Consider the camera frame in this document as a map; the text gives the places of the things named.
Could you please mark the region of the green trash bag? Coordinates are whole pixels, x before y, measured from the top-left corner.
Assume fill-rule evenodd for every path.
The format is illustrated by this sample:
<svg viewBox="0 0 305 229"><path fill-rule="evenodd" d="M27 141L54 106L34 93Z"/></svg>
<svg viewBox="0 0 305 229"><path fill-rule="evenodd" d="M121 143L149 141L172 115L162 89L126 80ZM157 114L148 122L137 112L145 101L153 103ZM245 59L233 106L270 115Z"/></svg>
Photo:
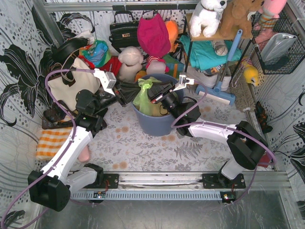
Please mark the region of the green trash bag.
<svg viewBox="0 0 305 229"><path fill-rule="evenodd" d="M150 77L149 79L138 79L138 85L140 86L140 91L133 100L133 105L144 115L160 117L160 105L151 103L148 98L148 90L151 89L153 83L160 83L161 81Z"/></svg>

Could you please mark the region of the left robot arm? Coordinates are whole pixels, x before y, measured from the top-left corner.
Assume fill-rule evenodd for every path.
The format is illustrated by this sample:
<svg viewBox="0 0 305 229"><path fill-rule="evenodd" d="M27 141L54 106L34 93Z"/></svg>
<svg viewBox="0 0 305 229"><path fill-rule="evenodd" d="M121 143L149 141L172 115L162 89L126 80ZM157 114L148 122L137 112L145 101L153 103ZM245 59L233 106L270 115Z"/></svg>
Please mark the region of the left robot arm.
<svg viewBox="0 0 305 229"><path fill-rule="evenodd" d="M31 201L62 211L73 193L84 187L108 187L103 168L92 163L70 175L69 171L82 150L95 135L106 128L104 116L108 106L119 102L126 106L132 102L141 90L137 83L118 81L111 93L99 95L87 89L76 94L76 108L79 111L73 120L69 137L52 160L41 171L32 171L28 176Z"/></svg>

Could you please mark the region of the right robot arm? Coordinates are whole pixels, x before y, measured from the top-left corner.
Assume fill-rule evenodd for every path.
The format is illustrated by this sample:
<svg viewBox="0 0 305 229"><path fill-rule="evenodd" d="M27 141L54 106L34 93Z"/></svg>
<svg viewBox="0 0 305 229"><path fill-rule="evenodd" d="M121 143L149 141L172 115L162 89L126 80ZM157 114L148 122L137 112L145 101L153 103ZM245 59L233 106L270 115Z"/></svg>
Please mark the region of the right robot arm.
<svg viewBox="0 0 305 229"><path fill-rule="evenodd" d="M224 125L200 119L199 103L195 100L182 103L174 96L174 91L195 84L191 78L182 78L177 84L171 81L153 83L147 91L151 103L161 103L175 118L172 126L181 135L201 137L227 144L233 158L226 162L217 174L216 184L230 187L233 180L245 169L254 170L268 150L266 142L246 121L237 125Z"/></svg>

